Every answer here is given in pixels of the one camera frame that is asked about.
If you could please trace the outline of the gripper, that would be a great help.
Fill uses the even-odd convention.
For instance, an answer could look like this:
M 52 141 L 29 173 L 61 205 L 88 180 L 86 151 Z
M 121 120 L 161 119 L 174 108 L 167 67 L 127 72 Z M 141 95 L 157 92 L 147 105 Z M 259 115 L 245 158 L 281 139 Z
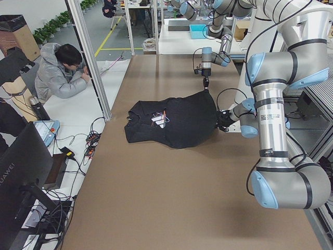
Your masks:
M 205 90 L 209 87 L 209 76 L 211 75 L 211 68 L 201 68 L 201 75 L 203 76 L 203 87 Z
M 217 112 L 217 127 L 218 128 L 228 128 L 231 124 L 234 123 L 234 120 L 231 119 L 231 113 L 229 110 L 218 111 Z

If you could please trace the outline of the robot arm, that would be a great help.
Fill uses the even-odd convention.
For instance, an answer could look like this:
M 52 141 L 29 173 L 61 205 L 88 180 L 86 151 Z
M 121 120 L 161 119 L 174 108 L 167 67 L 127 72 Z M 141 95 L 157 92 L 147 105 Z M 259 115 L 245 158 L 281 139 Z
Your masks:
M 282 35 L 284 52 L 258 52 L 246 60 L 245 84 L 252 90 L 260 160 L 251 173 L 258 203 L 265 208 L 314 209 L 330 196 L 326 172 L 286 134 L 283 91 L 328 78 L 327 36 L 332 7 L 318 1 L 222 1 L 215 11 L 246 15 L 261 10 Z
M 233 34 L 231 30 L 224 25 L 227 15 L 232 14 L 238 19 L 248 16 L 253 6 L 245 1 L 214 1 L 212 11 L 212 23 L 208 25 L 205 37 L 213 37 L 221 40 L 218 53 L 211 54 L 211 62 L 226 67 L 231 58 L 227 52 L 230 49 Z

